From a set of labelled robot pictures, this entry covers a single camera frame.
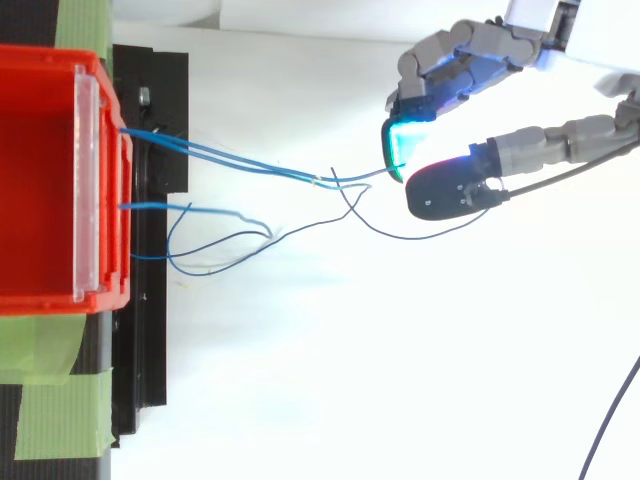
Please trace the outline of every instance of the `black wire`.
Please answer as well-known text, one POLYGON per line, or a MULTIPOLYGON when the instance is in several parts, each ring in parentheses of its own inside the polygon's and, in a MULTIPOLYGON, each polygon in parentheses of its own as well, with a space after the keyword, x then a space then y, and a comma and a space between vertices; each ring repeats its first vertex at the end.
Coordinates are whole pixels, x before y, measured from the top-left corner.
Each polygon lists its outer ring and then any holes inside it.
POLYGON ((538 183, 534 183, 533 185, 529 185, 528 187, 523 187, 520 188, 518 190, 514 190, 513 192, 509 192, 509 198, 515 198, 515 197, 519 197, 521 195, 525 195, 527 193, 531 193, 534 192, 536 190, 540 190, 542 188, 546 188, 549 187, 551 185, 554 185, 556 183, 562 182, 564 180, 568 180, 570 178, 575 177, 576 175, 580 175, 581 173, 585 173, 588 172, 589 170, 592 170, 596 167, 599 167, 600 165, 603 165, 611 160, 613 160, 614 158, 623 156, 623 155, 627 155, 629 153, 631 153, 632 150, 634 150, 635 148, 640 147, 640 141, 638 142, 634 142, 631 145, 627 145, 624 146, 622 148, 619 148, 618 150, 615 150, 614 152, 608 153, 607 155, 603 155, 602 157, 598 158, 597 160, 594 160, 592 162, 589 162, 581 167, 578 168, 574 168, 573 170, 570 170, 568 172, 562 173, 560 175, 557 175, 555 177, 551 177, 548 178, 547 180, 543 180, 542 182, 538 182, 538 183))
MULTIPOLYGON (((171 232, 169 233, 169 238, 167 239, 167 257, 169 259, 169 262, 171 262, 171 265, 173 266, 173 268, 175 268, 176 270, 178 270, 180 273, 187 275, 189 277, 210 277, 213 275, 217 275, 219 273, 222 272, 226 272, 227 270, 232 269, 233 267, 237 267, 238 265, 246 262, 247 260, 249 260, 252 257, 255 257, 256 255, 259 255, 260 253, 264 252, 265 250, 274 247, 275 245, 277 245, 278 243, 280 243, 281 241, 283 241, 285 238, 294 235, 296 233, 300 233, 304 230, 308 230, 310 228, 313 227, 318 227, 320 225, 328 225, 330 223, 336 223, 336 222, 340 222, 341 220, 344 220, 345 218, 347 218, 347 216, 353 211, 355 212, 354 208, 356 207, 356 205, 358 205, 358 202, 360 202, 360 199, 362 198, 362 196, 369 190, 369 187, 365 188, 364 190, 362 190, 362 192, 360 192, 360 194, 358 195, 358 198, 356 199, 355 203, 353 204, 353 206, 349 205, 349 210, 342 215, 339 218, 334 218, 333 220, 325 220, 322 222, 316 222, 316 223, 312 223, 310 225, 306 225, 304 227, 298 228, 296 230, 292 230, 291 232, 286 233, 285 235, 283 235, 282 237, 280 237, 279 239, 277 239, 274 242, 271 242, 267 245, 265 245, 262 248, 259 248, 258 250, 256 250, 255 252, 247 255, 246 257, 238 260, 237 262, 232 263, 231 265, 228 265, 224 268, 221 268, 219 270, 213 271, 213 272, 208 272, 208 273, 191 273, 191 272, 187 272, 186 270, 180 268, 179 265, 177 265, 174 261, 173 261, 173 255, 171 255, 171 253, 169 252, 169 242, 171 240, 171 232)), ((180 222, 182 221, 182 219, 184 218, 184 216, 187 214, 187 212, 189 211, 189 209, 187 208, 184 212, 182 212, 182 215, 180 215, 180 218, 178 218, 178 221, 176 221, 176 223, 174 223, 173 227, 172 227, 172 232, 176 229, 176 227, 180 224, 180 222)))
MULTIPOLYGON (((233 235, 229 235, 229 236, 224 237, 224 238, 222 238, 220 240, 216 240, 215 242, 208 243, 207 245, 204 245, 204 246, 202 246, 200 248, 196 248, 194 250, 189 250, 188 252, 174 253, 173 255, 171 255, 171 258, 187 257, 189 255, 193 255, 194 253, 199 253, 199 252, 201 252, 203 250, 208 250, 211 247, 215 247, 216 245, 220 245, 221 243, 227 242, 227 241, 229 241, 229 240, 231 240, 233 238, 236 238, 236 237, 241 237, 243 235, 257 235, 257 236, 260 236, 260 237, 264 237, 266 239, 270 239, 271 238, 269 235, 267 235, 264 232, 247 230, 247 231, 244 231, 244 232, 234 233, 233 235)), ((167 255, 160 256, 160 257, 153 257, 153 256, 146 256, 146 255, 137 255, 135 253, 132 253, 131 256, 133 258, 137 259, 137 260, 146 260, 146 261, 161 261, 161 260, 164 261, 164 260, 168 260, 169 259, 169 257, 167 255)))
MULTIPOLYGON (((338 176, 336 175, 336 171, 332 168, 331 169, 331 173, 333 173, 333 176, 335 178, 338 178, 338 176)), ((462 230, 463 228, 466 228, 468 226, 470 226, 473 223, 476 223, 478 220, 480 220, 482 217, 484 217, 489 210, 485 210, 484 212, 482 212, 480 215, 478 215, 477 217, 475 217, 473 220, 459 225, 457 227, 454 228, 450 228, 449 230, 445 230, 443 232, 440 233, 434 233, 432 235, 428 235, 426 237, 402 237, 399 235, 393 235, 391 233, 387 233, 387 232, 383 232, 382 230, 377 229, 376 227, 372 226, 369 222, 367 222, 367 220, 358 213, 358 211, 356 210, 356 205, 354 204, 353 206, 351 205, 351 202, 349 202, 349 199, 347 198, 347 196, 345 195, 343 190, 340 190, 340 194, 342 195, 342 198, 344 199, 345 203, 347 205, 349 205, 349 208, 351 209, 351 211, 355 214, 356 217, 358 217, 360 219, 360 221, 362 223, 364 223, 367 227, 369 227, 369 229, 373 230, 376 233, 379 233, 380 235, 384 235, 385 237, 389 237, 389 238, 393 238, 395 240, 408 240, 408 241, 421 241, 421 240, 431 240, 432 238, 437 238, 437 237, 441 237, 443 235, 446 235, 448 233, 452 233, 455 232, 457 230, 462 230)))
POLYGON ((587 455, 587 459, 585 460, 584 466, 582 467, 582 472, 580 473, 579 480, 585 480, 585 478, 587 477, 587 473, 589 472, 589 467, 591 466, 591 461, 593 460, 593 457, 595 456, 596 451, 598 450, 598 446, 600 445, 600 441, 604 436, 604 432, 606 432, 607 427, 609 426, 609 422, 611 421, 611 418, 613 418, 613 414, 616 413, 616 409, 618 408, 618 405, 620 405, 620 401, 622 400, 622 397, 624 397, 624 394, 627 393, 627 390, 629 390, 629 387, 631 386, 631 383, 633 382, 633 379, 635 378, 639 370, 640 370, 640 357, 638 357, 638 360, 636 360, 636 363, 631 369, 631 372, 629 372, 627 379, 622 384, 622 388, 620 388, 618 395, 616 395, 616 398, 613 400, 611 407, 609 407, 607 416, 604 417, 604 421, 600 426, 600 430, 598 430, 596 439, 593 441, 591 450, 589 450, 589 455, 587 455))

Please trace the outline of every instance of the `blue wire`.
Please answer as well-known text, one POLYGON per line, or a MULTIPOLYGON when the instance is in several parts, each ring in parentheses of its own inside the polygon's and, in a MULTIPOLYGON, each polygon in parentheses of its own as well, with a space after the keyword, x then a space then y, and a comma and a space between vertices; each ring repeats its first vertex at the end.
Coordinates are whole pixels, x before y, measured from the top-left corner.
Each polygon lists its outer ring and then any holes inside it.
POLYGON ((339 218, 335 218, 333 220, 325 220, 323 222, 316 222, 316 223, 312 223, 310 225, 306 225, 304 227, 298 228, 296 230, 293 230, 289 233, 284 234, 282 237, 280 237, 279 239, 277 239, 276 241, 269 243, 268 245, 265 245, 262 248, 259 248, 258 250, 256 250, 255 252, 247 255, 246 257, 238 260, 237 262, 234 262, 233 264, 221 268, 219 270, 216 270, 214 272, 209 272, 209 273, 191 273, 191 272, 187 272, 186 270, 180 268, 176 262, 173 260, 173 256, 171 255, 171 250, 170 250, 170 244, 171 244, 171 238, 173 237, 173 233, 175 232, 176 228, 178 227, 178 225, 180 224, 180 222, 182 221, 182 219, 184 218, 184 216, 187 214, 187 212, 189 211, 189 208, 191 206, 191 204, 189 204, 189 206, 187 207, 187 209, 182 212, 182 214, 180 215, 180 217, 178 218, 178 221, 176 221, 176 223, 173 224, 173 226, 171 227, 171 230, 169 230, 169 236, 167 237, 167 256, 169 259, 169 262, 171 262, 171 265, 173 266, 173 268, 175 268, 177 271, 179 271, 180 273, 182 273, 183 275, 187 275, 188 277, 211 277, 213 275, 217 275, 219 273, 222 272, 226 272, 227 270, 232 269, 233 267, 237 267, 238 265, 246 262, 247 260, 249 260, 252 257, 255 257, 256 255, 264 252, 265 250, 277 245, 278 243, 280 243, 281 241, 283 241, 285 238, 289 237, 290 235, 294 235, 296 233, 302 232, 304 230, 308 230, 310 228, 313 227, 317 227, 320 225, 327 225, 330 223, 336 223, 339 222, 341 220, 344 220, 345 218, 347 218, 347 216, 354 210, 354 208, 358 205, 358 203, 360 202, 360 199, 362 198, 362 196, 369 190, 370 187, 365 188, 362 192, 360 192, 360 195, 358 195, 358 198, 356 199, 355 203, 350 206, 349 210, 347 211, 347 213, 345 213, 343 216, 339 217, 339 218))
MULTIPOLYGON (((333 173, 334 177, 337 178, 336 171, 333 168, 331 169, 331 172, 333 173)), ((485 210, 480 215, 477 215, 472 220, 469 220, 467 223, 463 223, 462 225, 459 225, 457 227, 450 228, 449 230, 443 230, 442 232, 438 232, 438 233, 434 233, 434 234, 431 234, 431 235, 427 235, 426 237, 402 237, 402 236, 399 236, 399 235, 393 235, 391 233, 384 232, 384 231, 374 227, 373 225, 371 225, 362 215, 360 215, 358 213, 358 211, 356 210, 356 206, 355 205, 353 205, 353 206, 351 205, 351 202, 349 202, 349 199, 344 194, 344 192, 340 192, 340 193, 342 194, 342 199, 345 201, 345 203, 347 205, 349 205, 349 207, 351 207, 350 211, 353 211, 355 216, 358 217, 360 219, 360 221, 362 223, 364 223, 370 230, 372 230, 372 231, 374 231, 374 232, 376 232, 376 233, 378 233, 380 235, 383 235, 385 237, 393 238, 394 240, 422 241, 422 240, 431 240, 433 238, 442 237, 443 235, 447 235, 449 233, 453 233, 453 232, 456 232, 458 230, 462 230, 463 228, 466 228, 466 227, 476 223, 478 220, 480 220, 482 217, 484 217, 487 213, 489 213, 489 210, 485 210)))
POLYGON ((252 220, 250 218, 246 218, 240 212, 235 212, 233 210, 222 210, 219 208, 191 208, 192 203, 189 204, 189 207, 183 207, 182 205, 173 205, 171 203, 159 203, 159 202, 141 202, 141 203, 123 203, 120 205, 121 210, 180 210, 182 212, 186 212, 187 210, 193 213, 212 213, 215 215, 226 215, 229 217, 236 217, 242 220, 245 223, 250 223, 252 225, 258 225, 259 227, 264 228, 269 234, 269 238, 273 238, 273 232, 264 222, 259 220, 252 220))
POLYGON ((261 170, 261 169, 256 169, 256 168, 243 167, 242 165, 236 165, 235 163, 225 162, 224 160, 220 160, 218 158, 211 157, 209 155, 204 155, 202 153, 197 153, 197 152, 194 152, 192 150, 188 150, 186 148, 179 147, 179 146, 173 144, 172 142, 166 142, 164 140, 157 140, 157 139, 147 139, 147 138, 144 138, 144 137, 138 137, 138 138, 142 138, 143 140, 147 140, 149 142, 155 143, 156 145, 163 146, 163 147, 168 148, 170 150, 173 150, 175 152, 182 153, 184 155, 190 155, 190 156, 196 157, 196 158, 201 158, 201 159, 206 160, 208 162, 215 163, 215 164, 218 164, 218 165, 222 165, 224 167, 229 167, 229 168, 232 168, 234 170, 240 170, 240 171, 249 172, 249 173, 257 173, 257 174, 260 174, 260 175, 272 175, 272 176, 275 176, 275 177, 290 178, 292 180, 298 180, 299 182, 304 182, 304 183, 310 183, 312 185, 317 185, 318 187, 324 188, 324 189, 327 189, 327 190, 336 190, 337 191, 337 190, 345 190, 347 188, 356 188, 356 187, 366 187, 366 186, 368 186, 367 184, 364 184, 364 183, 353 183, 353 184, 350 184, 350 185, 344 185, 344 186, 340 186, 340 187, 337 187, 337 186, 334 186, 334 185, 326 185, 326 184, 324 184, 322 182, 319 182, 319 181, 315 181, 315 180, 312 180, 312 179, 309 179, 309 178, 296 177, 294 175, 289 175, 288 173, 280 173, 278 171, 261 170))
POLYGON ((145 255, 136 255, 135 253, 131 254, 132 258, 135 258, 136 260, 147 260, 147 261, 158 261, 158 260, 168 260, 169 258, 180 258, 180 257, 186 257, 189 255, 193 255, 194 253, 198 253, 201 252, 203 250, 207 250, 208 248, 211 247, 215 247, 216 245, 219 245, 221 243, 224 243, 228 240, 231 240, 232 238, 236 238, 236 237, 240 237, 242 235, 259 235, 261 237, 264 238, 271 238, 269 237, 269 235, 267 235, 264 232, 256 232, 256 231, 246 231, 246 232, 238 232, 238 233, 234 233, 233 235, 229 235, 228 237, 224 237, 221 240, 216 240, 215 242, 212 243, 208 243, 207 245, 200 247, 200 248, 196 248, 195 250, 190 250, 188 252, 184 252, 184 253, 179 253, 179 254, 175 254, 175 255, 164 255, 162 257, 148 257, 145 255))
MULTIPOLYGON (((287 175, 287 176, 294 176, 294 177, 298 177, 298 178, 307 178, 310 180, 318 180, 318 181, 322 181, 322 182, 332 182, 332 183, 350 183, 350 182, 357 182, 359 180, 365 180, 367 178, 371 178, 371 177, 375 177, 377 175, 381 175, 383 173, 388 173, 391 170, 395 170, 397 167, 390 167, 390 168, 385 168, 385 169, 381 169, 381 170, 376 170, 375 172, 371 172, 371 173, 367 173, 364 175, 359 175, 356 177, 348 177, 348 178, 332 178, 332 177, 321 177, 321 176, 317 176, 317 175, 313 175, 311 173, 306 173, 306 172, 301 172, 299 170, 291 170, 289 168, 283 168, 283 167, 278 167, 276 165, 270 165, 268 163, 263 163, 263 162, 258 162, 256 160, 250 160, 248 158, 244 158, 244 157, 240 157, 238 155, 233 155, 231 153, 227 153, 227 152, 223 152, 221 150, 216 150, 214 148, 210 148, 207 147, 205 145, 201 145, 198 143, 193 143, 190 142, 188 140, 184 140, 182 138, 178 138, 178 137, 172 137, 170 135, 165 135, 163 133, 153 133, 153 132, 146 132, 144 130, 132 130, 132 129, 122 129, 121 130, 122 133, 127 133, 133 137, 137 137, 137 138, 142 138, 143 140, 147 140, 149 142, 152 143, 156 143, 158 145, 162 145, 165 146, 167 148, 169 148, 167 146, 167 142, 168 143, 173 143, 175 145, 184 145, 186 147, 191 147, 191 148, 195 148, 197 150, 202 150, 204 152, 208 152, 214 155, 218 155, 220 157, 223 158, 227 158, 229 160, 234 160, 236 162, 241 162, 241 163, 245 163, 248 165, 254 165, 257 167, 261 167, 264 169, 267 169, 269 171, 272 172, 278 172, 280 174, 287 175)), ((225 166, 231 166, 231 164, 229 164, 228 162, 224 162, 221 163, 222 165, 225 166)), ((258 173, 255 171, 255 169, 247 169, 247 167, 243 167, 242 168, 243 171, 250 171, 252 173, 258 173)))

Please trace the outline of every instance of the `white surface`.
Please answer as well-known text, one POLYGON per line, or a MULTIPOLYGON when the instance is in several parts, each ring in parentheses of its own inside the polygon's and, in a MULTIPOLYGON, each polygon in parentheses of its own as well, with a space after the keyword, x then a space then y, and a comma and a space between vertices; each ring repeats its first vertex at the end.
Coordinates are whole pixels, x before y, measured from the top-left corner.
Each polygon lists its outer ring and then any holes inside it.
POLYGON ((225 0, 221 28, 415 43, 463 19, 504 16, 509 0, 225 0))
POLYGON ((640 72, 635 33, 640 2, 582 0, 567 55, 619 70, 640 72))
MULTIPOLYGON (((406 45, 139 25, 118 25, 115 38, 190 53, 195 141, 318 173, 382 165, 384 102, 406 45)), ((613 111, 581 78, 532 71, 484 92, 434 124, 434 154, 613 111)), ((577 478, 640 354, 638 161, 430 242, 387 240, 351 218, 219 277, 171 272, 169 406, 145 412, 114 451, 113 479, 577 478)), ((345 211, 336 194, 198 160, 190 181, 172 201, 237 208, 276 228, 345 211)), ((451 225, 412 219, 401 187, 375 185, 361 206, 375 225, 451 225)), ((239 228, 187 216, 174 248, 239 228)), ((189 262, 251 248, 238 241, 189 262)), ((637 382, 589 480, 638 478, 639 404, 637 382)))
POLYGON ((113 0, 117 20, 185 25, 220 10, 220 0, 113 0))
POLYGON ((559 0, 511 0, 505 21, 509 25, 548 32, 559 0))

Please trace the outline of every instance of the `screw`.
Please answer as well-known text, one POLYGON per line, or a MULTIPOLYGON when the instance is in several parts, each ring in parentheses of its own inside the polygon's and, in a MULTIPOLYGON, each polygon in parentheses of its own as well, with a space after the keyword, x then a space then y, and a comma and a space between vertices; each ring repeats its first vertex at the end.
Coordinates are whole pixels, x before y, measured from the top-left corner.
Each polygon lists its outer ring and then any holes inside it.
POLYGON ((149 87, 140 87, 140 96, 138 97, 138 101, 141 107, 148 107, 151 105, 151 91, 149 87))

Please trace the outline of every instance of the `black cable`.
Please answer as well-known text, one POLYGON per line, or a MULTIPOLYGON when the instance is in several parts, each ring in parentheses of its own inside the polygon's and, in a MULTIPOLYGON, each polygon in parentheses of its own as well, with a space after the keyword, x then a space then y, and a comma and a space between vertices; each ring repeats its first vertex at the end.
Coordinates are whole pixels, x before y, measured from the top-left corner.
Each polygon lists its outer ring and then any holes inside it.
POLYGON ((604 432, 607 430, 607 427, 609 426, 609 422, 611 421, 611 418, 613 418, 613 414, 616 413, 616 410, 618 408, 618 405, 620 405, 620 401, 622 400, 622 397, 624 397, 624 394, 627 393, 627 390, 629 390, 629 387, 631 386, 631 383, 633 382, 633 379, 635 378, 639 370, 640 370, 640 357, 638 357, 638 360, 636 360, 636 363, 631 369, 631 372, 629 372, 627 379, 622 384, 622 388, 620 388, 618 395, 616 395, 616 398, 613 400, 611 407, 609 407, 607 416, 604 417, 604 421, 600 426, 600 430, 598 430, 596 439, 593 441, 591 450, 589 450, 589 455, 587 455, 587 459, 585 460, 584 466, 582 467, 582 472, 580 473, 579 480, 585 480, 585 478, 587 477, 587 472, 589 471, 589 467, 591 466, 591 461, 593 460, 593 457, 595 456, 596 451, 598 450, 598 446, 600 445, 600 441, 604 436, 604 432))
MULTIPOLYGON (((333 176, 335 178, 338 178, 338 176, 336 175, 335 170, 332 168, 331 169, 331 173, 333 173, 333 176)), ((482 212, 480 215, 478 215, 477 217, 475 217, 473 220, 463 224, 463 225, 459 225, 457 227, 454 228, 450 228, 449 230, 445 230, 443 232, 440 233, 434 233, 432 235, 428 235, 426 237, 402 237, 399 235, 393 235, 391 233, 387 233, 387 232, 383 232, 382 230, 377 229, 376 227, 374 227, 373 225, 371 225, 369 222, 367 222, 367 220, 365 220, 365 218, 360 215, 358 213, 358 211, 356 210, 356 205, 351 205, 351 202, 349 202, 349 199, 347 198, 347 196, 345 195, 343 190, 340 190, 340 194, 342 195, 342 198, 344 199, 345 203, 347 205, 349 205, 349 208, 351 209, 350 211, 352 211, 356 217, 358 217, 360 219, 360 221, 362 223, 364 223, 369 229, 373 230, 376 233, 379 233, 380 235, 384 235, 385 237, 389 237, 389 238, 393 238, 395 240, 408 240, 408 241, 422 241, 422 240, 431 240, 432 238, 437 238, 437 237, 441 237, 443 235, 446 235, 448 233, 452 233, 455 232, 457 230, 462 230, 463 228, 466 228, 468 226, 470 226, 473 223, 476 223, 478 220, 480 220, 482 217, 484 217, 489 210, 485 210, 484 212, 482 212)))
POLYGON ((509 192, 509 198, 519 197, 521 195, 525 195, 527 193, 531 193, 536 190, 549 187, 551 185, 562 182, 564 180, 568 180, 570 178, 575 177, 576 175, 580 175, 581 173, 585 173, 585 172, 588 172, 589 170, 599 167, 600 165, 603 165, 613 160, 614 158, 621 157, 623 155, 628 155, 629 153, 631 153, 632 150, 634 150, 637 147, 640 147, 640 141, 634 142, 631 145, 626 145, 622 148, 619 148, 618 150, 608 153, 607 155, 603 155, 597 160, 594 160, 585 165, 582 165, 581 167, 574 168, 573 170, 562 173, 555 177, 548 178, 547 180, 543 180, 542 182, 534 183, 532 185, 529 185, 528 187, 519 188, 518 190, 509 192))
POLYGON ((247 260, 249 260, 250 258, 253 258, 253 257, 255 257, 256 255, 259 255, 260 253, 264 252, 265 250, 267 250, 267 249, 269 249, 269 248, 271 248, 271 247, 276 246, 277 244, 279 244, 280 242, 282 242, 285 238, 287 238, 287 237, 289 237, 289 236, 291 236, 291 235, 294 235, 294 234, 296 234, 296 233, 303 232, 303 231, 308 230, 308 229, 313 228, 313 227, 318 227, 318 226, 320 226, 320 225, 329 225, 329 224, 331 224, 331 223, 336 223, 336 222, 340 222, 340 221, 344 220, 345 218, 347 218, 347 216, 348 216, 352 211, 353 211, 353 212, 355 212, 354 208, 356 207, 356 205, 358 205, 358 202, 360 202, 360 199, 361 199, 361 198, 362 198, 362 196, 363 196, 363 195, 364 195, 364 194, 369 190, 369 188, 370 188, 370 187, 367 187, 367 188, 365 188, 364 190, 362 190, 362 192, 360 192, 360 194, 358 195, 358 198, 356 199, 356 201, 355 201, 355 203, 353 204, 353 206, 349 205, 349 210, 348 210, 344 215, 342 215, 341 217, 334 218, 333 220, 325 220, 325 221, 322 221, 322 222, 312 223, 312 224, 310 224, 310 225, 306 225, 306 226, 301 227, 301 228, 298 228, 298 229, 296 229, 296 230, 292 230, 291 232, 288 232, 288 233, 284 234, 282 237, 278 238, 277 240, 275 240, 275 241, 273 241, 273 242, 271 242, 271 243, 268 243, 268 244, 267 244, 267 245, 265 245, 264 247, 259 248, 258 250, 256 250, 255 252, 253 252, 253 253, 251 253, 251 254, 247 255, 247 256, 246 256, 246 257, 244 257, 244 258, 241 258, 241 259, 240 259, 240 260, 238 260, 237 262, 234 262, 234 263, 232 263, 231 265, 228 265, 228 266, 226 266, 226 267, 224 267, 224 268, 220 268, 220 269, 218 269, 218 270, 215 270, 215 271, 213 271, 213 272, 208 272, 208 273, 191 273, 191 272, 187 272, 186 270, 184 270, 184 269, 180 268, 180 266, 179 266, 179 265, 177 265, 177 264, 175 263, 175 261, 173 260, 173 257, 174 257, 174 256, 173 256, 173 255, 171 255, 171 252, 170 252, 170 250, 169 250, 169 246, 170 246, 169 244, 170 244, 170 242, 171 242, 171 236, 173 235, 173 232, 174 232, 174 231, 175 231, 175 229, 178 227, 178 225, 180 224, 180 222, 182 221, 182 219, 184 218, 184 216, 185 216, 185 215, 187 214, 187 212, 189 211, 189 208, 187 208, 184 212, 182 212, 182 214, 180 215, 180 217, 178 218, 178 220, 176 221, 176 223, 174 223, 174 224, 173 224, 173 227, 171 227, 171 230, 170 230, 170 232, 169 232, 169 237, 167 238, 167 258, 169 259, 169 262, 171 263, 171 265, 173 266, 173 268, 175 268, 175 269, 176 269, 177 271, 179 271, 180 273, 182 273, 182 274, 184 274, 184 275, 187 275, 187 276, 189 276, 189 277, 210 277, 210 276, 213 276, 213 275, 217 275, 217 274, 219 274, 219 273, 222 273, 222 272, 226 272, 227 270, 230 270, 230 269, 232 269, 233 267, 237 267, 238 265, 240 265, 240 264, 242 264, 242 263, 246 262, 246 261, 247 261, 247 260))

